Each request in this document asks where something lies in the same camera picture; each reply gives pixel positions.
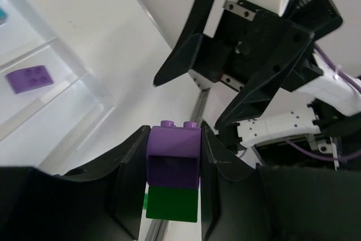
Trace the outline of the green lego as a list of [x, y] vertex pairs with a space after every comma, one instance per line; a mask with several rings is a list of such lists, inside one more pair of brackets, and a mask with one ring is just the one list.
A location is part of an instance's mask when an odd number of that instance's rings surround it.
[[198, 220], [199, 191], [150, 186], [146, 217], [156, 220], [196, 223]]

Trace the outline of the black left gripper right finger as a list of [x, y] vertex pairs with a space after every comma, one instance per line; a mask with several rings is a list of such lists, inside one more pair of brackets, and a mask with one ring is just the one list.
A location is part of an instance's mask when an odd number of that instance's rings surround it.
[[252, 168], [201, 124], [203, 240], [359, 240], [360, 173]]

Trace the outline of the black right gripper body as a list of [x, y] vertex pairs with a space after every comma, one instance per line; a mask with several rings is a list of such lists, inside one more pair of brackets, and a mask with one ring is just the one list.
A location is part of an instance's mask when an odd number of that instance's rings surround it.
[[313, 38], [307, 36], [314, 34], [310, 28], [264, 9], [257, 10], [253, 20], [225, 10], [210, 38], [203, 34], [209, 13], [205, 8], [193, 7], [188, 16], [192, 33], [202, 37], [190, 75], [204, 89], [225, 75], [246, 84], [263, 67], [277, 73], [277, 59], [293, 64], [283, 89], [293, 91], [315, 78]]

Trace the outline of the purple rounded lego brick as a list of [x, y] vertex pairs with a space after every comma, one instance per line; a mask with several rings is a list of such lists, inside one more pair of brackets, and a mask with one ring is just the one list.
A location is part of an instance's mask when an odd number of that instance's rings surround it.
[[199, 187], [201, 129], [194, 121], [175, 126], [163, 120], [151, 128], [147, 143], [147, 182], [180, 189]]

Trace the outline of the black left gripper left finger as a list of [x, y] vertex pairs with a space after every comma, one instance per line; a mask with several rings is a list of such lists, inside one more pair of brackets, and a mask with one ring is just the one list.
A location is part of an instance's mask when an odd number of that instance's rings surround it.
[[2, 240], [136, 240], [149, 126], [64, 175], [1, 168]]

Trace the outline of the teal round lego brick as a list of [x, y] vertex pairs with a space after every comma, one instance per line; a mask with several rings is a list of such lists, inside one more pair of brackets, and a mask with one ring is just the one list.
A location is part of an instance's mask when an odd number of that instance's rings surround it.
[[0, 7], [0, 25], [4, 24], [8, 18], [6, 11]]

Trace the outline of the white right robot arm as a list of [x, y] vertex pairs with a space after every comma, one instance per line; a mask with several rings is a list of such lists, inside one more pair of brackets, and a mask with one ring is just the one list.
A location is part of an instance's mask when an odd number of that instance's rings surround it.
[[208, 92], [203, 119], [239, 156], [359, 170], [360, 79], [316, 44], [342, 24], [332, 0], [227, 0], [209, 37], [213, 2], [194, 0], [154, 85], [188, 73]]

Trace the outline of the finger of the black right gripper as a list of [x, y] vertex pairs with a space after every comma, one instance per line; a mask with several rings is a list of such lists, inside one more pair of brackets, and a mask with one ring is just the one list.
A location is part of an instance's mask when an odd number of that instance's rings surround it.
[[260, 117], [314, 37], [306, 30], [289, 30], [265, 65], [246, 83], [215, 122], [219, 130], [237, 121]]
[[204, 28], [214, 0], [194, 0], [183, 30], [172, 50], [153, 79], [154, 86], [161, 86], [192, 69], [206, 40]]

